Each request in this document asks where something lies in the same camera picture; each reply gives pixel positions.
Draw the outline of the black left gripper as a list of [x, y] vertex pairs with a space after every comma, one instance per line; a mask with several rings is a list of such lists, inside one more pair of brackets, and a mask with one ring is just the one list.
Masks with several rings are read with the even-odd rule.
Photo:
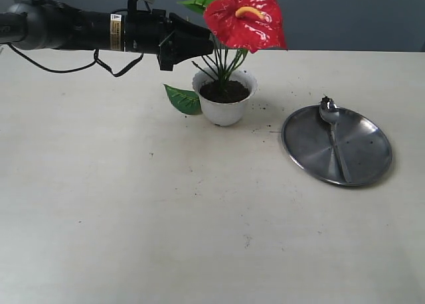
[[159, 68], [171, 71], [185, 60], [213, 53], [211, 32], [186, 21], [176, 13], [165, 16], [164, 10], [96, 13], [96, 63], [110, 71], [112, 68], [100, 59], [101, 50], [139, 53], [122, 68], [131, 70], [145, 54], [157, 56]]

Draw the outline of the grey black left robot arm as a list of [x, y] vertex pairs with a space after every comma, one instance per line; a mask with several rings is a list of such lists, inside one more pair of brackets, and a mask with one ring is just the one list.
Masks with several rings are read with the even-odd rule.
[[23, 0], [1, 14], [1, 44], [22, 56], [26, 50], [89, 50], [91, 65], [112, 69], [100, 59], [100, 51], [134, 52], [139, 57], [119, 72], [120, 77], [142, 61], [157, 57], [159, 67], [174, 65], [213, 53], [211, 32], [162, 9], [139, 10], [128, 2], [111, 13], [83, 11], [53, 0]]

